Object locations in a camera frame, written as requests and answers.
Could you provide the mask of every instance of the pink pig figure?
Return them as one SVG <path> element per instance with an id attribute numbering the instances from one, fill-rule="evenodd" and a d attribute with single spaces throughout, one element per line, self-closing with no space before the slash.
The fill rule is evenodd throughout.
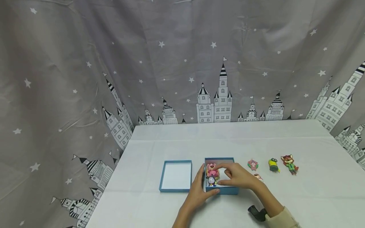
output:
<path id="1" fill-rule="evenodd" d="M 214 177 L 215 180 L 219 179 L 219 170 L 213 170 L 216 166 L 215 163 L 207 164 L 206 175 L 207 178 Z"/>

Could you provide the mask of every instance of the white tablecloth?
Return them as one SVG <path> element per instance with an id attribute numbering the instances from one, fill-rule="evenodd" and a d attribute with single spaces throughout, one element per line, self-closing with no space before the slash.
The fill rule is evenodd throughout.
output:
<path id="1" fill-rule="evenodd" d="M 293 154 L 292 176 L 280 156 Z M 364 227 L 365 172 L 316 120 L 137 126 L 88 228 L 171 227 L 187 193 L 160 193 L 165 160 L 192 160 L 195 176 L 205 157 L 234 157 L 259 173 L 304 228 Z M 279 160 L 281 173 L 269 171 Z M 262 208 L 249 190 L 218 196 L 199 210 L 191 228 L 264 227 L 247 212 Z"/>

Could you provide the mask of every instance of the fox figure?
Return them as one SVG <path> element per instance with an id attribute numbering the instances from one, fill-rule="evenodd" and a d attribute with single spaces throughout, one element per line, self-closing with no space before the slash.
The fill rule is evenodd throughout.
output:
<path id="1" fill-rule="evenodd" d="M 283 161 L 284 165 L 288 167 L 292 175 L 297 174 L 299 167 L 294 165 L 293 155 L 285 155 L 284 157 L 281 157 L 281 160 Z"/>

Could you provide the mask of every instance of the small figurine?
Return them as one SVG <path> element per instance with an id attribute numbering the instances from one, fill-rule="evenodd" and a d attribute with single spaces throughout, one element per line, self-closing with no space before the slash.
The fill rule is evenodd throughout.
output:
<path id="1" fill-rule="evenodd" d="M 209 177 L 208 178 L 208 187 L 215 187 L 216 185 L 217 185 L 217 182 L 214 179 L 214 177 Z"/>
<path id="2" fill-rule="evenodd" d="M 206 175 L 207 178 L 213 177 L 215 180 L 219 179 L 219 170 L 213 170 L 216 166 L 215 163 L 207 164 Z"/>
<path id="3" fill-rule="evenodd" d="M 284 165 L 288 167 L 290 173 L 292 175 L 296 175 L 299 167 L 294 165 L 293 155 L 285 155 L 284 157 L 281 157 L 281 160 L 283 161 Z"/>
<path id="4" fill-rule="evenodd" d="M 259 175 L 259 174 L 254 174 L 254 176 L 257 178 L 257 179 L 259 179 L 259 180 L 261 180 L 261 181 L 264 181 L 262 178 L 261 178 L 261 176 Z"/>
<path id="5" fill-rule="evenodd" d="M 256 171 L 256 169 L 258 168 L 258 163 L 252 159 L 247 162 L 247 165 L 249 168 L 251 168 L 251 170 L 254 171 Z"/>
<path id="6" fill-rule="evenodd" d="M 272 158 L 272 159 L 269 160 L 269 167 L 270 167 L 270 171 L 280 173 L 280 169 L 277 166 L 277 160 L 275 158 Z"/>

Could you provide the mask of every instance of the curtain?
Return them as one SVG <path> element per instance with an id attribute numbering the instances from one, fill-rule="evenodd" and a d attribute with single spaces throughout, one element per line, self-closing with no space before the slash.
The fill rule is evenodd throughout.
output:
<path id="1" fill-rule="evenodd" d="M 365 169 L 362 0 L 0 3 L 0 221 L 85 227 L 135 125 L 317 119 Z"/>

